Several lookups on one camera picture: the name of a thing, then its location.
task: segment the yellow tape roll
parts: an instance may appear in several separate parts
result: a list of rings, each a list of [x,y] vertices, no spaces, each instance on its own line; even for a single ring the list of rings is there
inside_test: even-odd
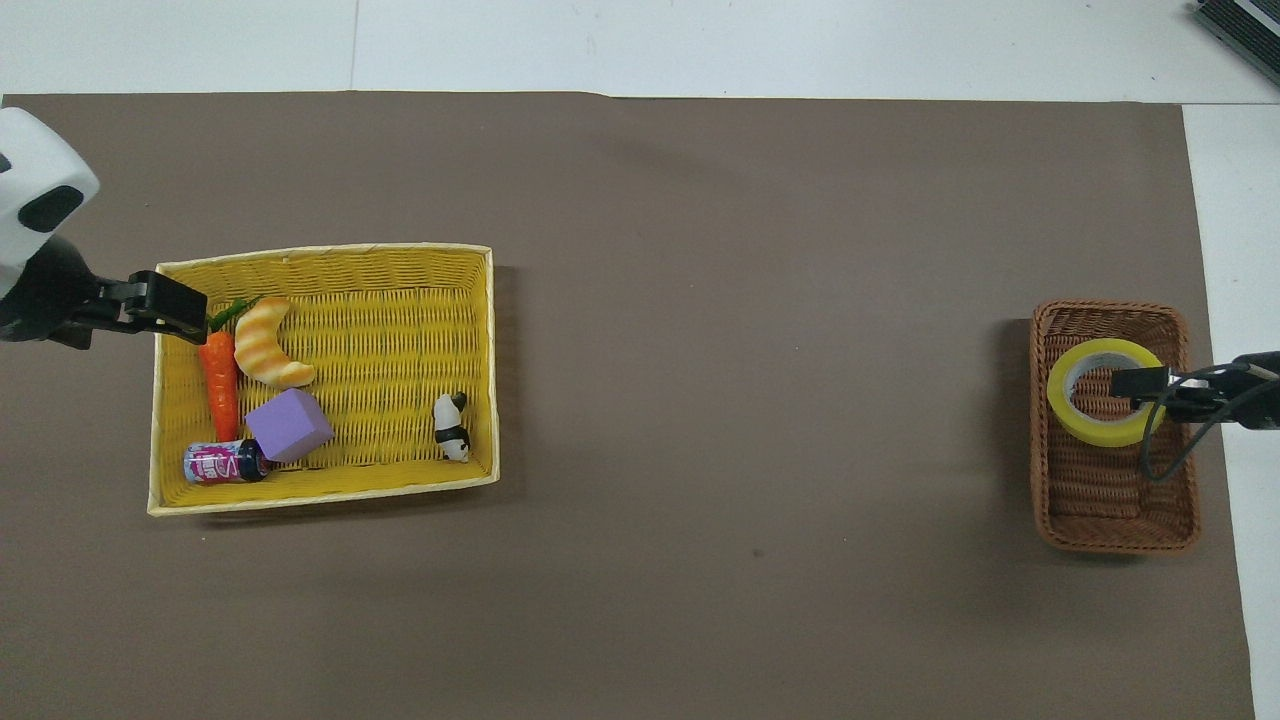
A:
[[[1164,365],[1149,350],[1128,340],[1091,340],[1068,350],[1048,372],[1048,405],[1066,432],[1098,447],[1124,447],[1142,441],[1151,404],[1121,420],[1098,420],[1071,404],[1075,383],[1088,372],[1100,368],[1133,370]],[[1165,409],[1156,411],[1153,428],[1160,427]]]

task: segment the purple cube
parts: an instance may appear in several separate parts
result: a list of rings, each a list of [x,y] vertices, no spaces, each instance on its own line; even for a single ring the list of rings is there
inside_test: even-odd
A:
[[[244,416],[262,455],[273,462],[293,462],[333,439],[333,427],[316,398],[289,388]]]

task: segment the croissant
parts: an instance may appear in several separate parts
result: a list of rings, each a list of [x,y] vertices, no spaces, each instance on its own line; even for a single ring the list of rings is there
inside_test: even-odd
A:
[[[301,387],[316,378],[316,369],[289,359],[275,338],[289,311],[284,297],[264,297],[236,323],[236,364],[241,370],[275,388]]]

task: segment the black cable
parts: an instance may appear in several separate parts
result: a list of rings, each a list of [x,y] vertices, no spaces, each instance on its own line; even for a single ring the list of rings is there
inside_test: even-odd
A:
[[[1174,395],[1174,392],[1189,380],[1208,379],[1210,377],[1222,370],[1247,372],[1249,368],[1251,365],[1248,363],[1225,363],[1222,365],[1211,365],[1208,368],[1202,368],[1199,370],[1196,370],[1194,373],[1181,375],[1180,378],[1170,383],[1169,387],[1162,389],[1158,396],[1156,396],[1156,400],[1152,402],[1151,411],[1147,414],[1147,424],[1142,432],[1142,450],[1138,455],[1139,469],[1148,480],[1156,483],[1162,483],[1167,480],[1174,473],[1176,473],[1183,466],[1183,464],[1187,462],[1187,459],[1190,457],[1192,451],[1196,450],[1196,446],[1199,445],[1202,439],[1204,439],[1204,436],[1207,436],[1211,429],[1213,429],[1213,425],[1225,420],[1228,416],[1231,415],[1231,413],[1236,407],[1253,400],[1258,395],[1262,395],[1263,392],[1267,392],[1272,388],[1280,388],[1280,378],[1253,386],[1249,389],[1229,400],[1217,410],[1215,410],[1213,414],[1210,415],[1201,425],[1201,429],[1197,430],[1194,436],[1192,436],[1190,442],[1187,443],[1187,447],[1183,448],[1183,451],[1178,455],[1178,457],[1175,457],[1174,461],[1170,462],[1170,465],[1164,469],[1164,471],[1157,474],[1151,468],[1151,438],[1155,434],[1152,430],[1156,424],[1156,413],[1160,410],[1160,407],[1164,406],[1166,402],[1169,402],[1169,398]]]

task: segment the toy panda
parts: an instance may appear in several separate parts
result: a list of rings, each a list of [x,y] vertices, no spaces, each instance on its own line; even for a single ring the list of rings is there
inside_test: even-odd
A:
[[[440,445],[444,456],[456,462],[471,459],[471,436],[462,427],[462,409],[467,406],[467,395],[442,395],[435,398],[435,442]]]

